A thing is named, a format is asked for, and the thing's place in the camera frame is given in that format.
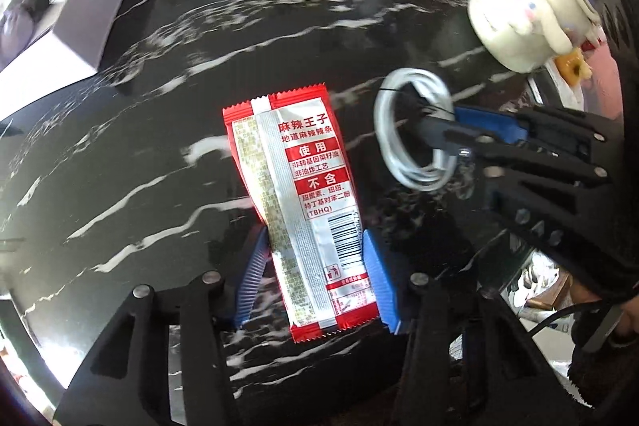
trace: blue gripper pad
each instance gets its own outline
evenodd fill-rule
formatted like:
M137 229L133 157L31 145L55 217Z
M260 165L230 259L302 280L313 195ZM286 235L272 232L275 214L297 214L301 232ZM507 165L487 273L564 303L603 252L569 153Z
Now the blue gripper pad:
M528 140L528 131L507 113L497 113L471 107L455 107L455 119L469 127L478 127L497 134L504 143L514 145Z
M411 269L401 254L391 252L377 230L363 233L363 263L368 272L382 323L393 334L409 331L413 312L405 295Z
M268 242L268 230L266 226L260 226L259 231L253 230L244 245L243 255L248 255L244 272L240 275L235 289L235 314L233 324L240 328L248 321L250 312L258 295L258 288L262 280L262 274L271 254Z

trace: white cable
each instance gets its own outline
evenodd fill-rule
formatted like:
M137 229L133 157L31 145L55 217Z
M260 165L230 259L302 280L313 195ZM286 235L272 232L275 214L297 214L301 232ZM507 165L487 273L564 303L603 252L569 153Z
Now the white cable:
M457 156L436 149L433 162L421 167L404 148L395 123L395 98L397 91L409 83L430 105L441 109L434 116L448 120L455 118L450 93L439 76L423 69L397 69L384 79L375 100L373 117L379 148L389 171L405 187L419 191L439 190L455 172Z

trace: barcode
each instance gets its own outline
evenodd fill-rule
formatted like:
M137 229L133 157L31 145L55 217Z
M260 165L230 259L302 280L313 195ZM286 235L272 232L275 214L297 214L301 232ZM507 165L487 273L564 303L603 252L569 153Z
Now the barcode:
M342 213L328 218L337 256L342 268L362 264L362 230L357 213Z

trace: table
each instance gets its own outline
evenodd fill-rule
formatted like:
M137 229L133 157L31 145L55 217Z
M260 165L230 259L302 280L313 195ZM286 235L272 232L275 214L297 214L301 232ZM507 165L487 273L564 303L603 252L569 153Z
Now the table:
M526 78L481 46L467 1L124 0L100 73L2 122L0 269L56 376L68 383L135 285L183 285L240 247L256 215L222 108L259 95L327 84L365 225L393 247L441 270L493 244L500 230L464 206L472 165L443 194L410 193L373 134L376 90L399 67L439 73L458 101L527 103ZM176 354L177 329L171 340ZM293 344L270 266L252 319L226 337L248 424L299 424L371 396L397 380L404 349L377 321Z

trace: snack packet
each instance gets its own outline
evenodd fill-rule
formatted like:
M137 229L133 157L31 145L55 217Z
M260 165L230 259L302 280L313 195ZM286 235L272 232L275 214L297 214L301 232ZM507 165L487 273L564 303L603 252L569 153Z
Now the snack packet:
M362 261L362 224L324 85L223 111L231 153L268 227L295 342L378 315Z

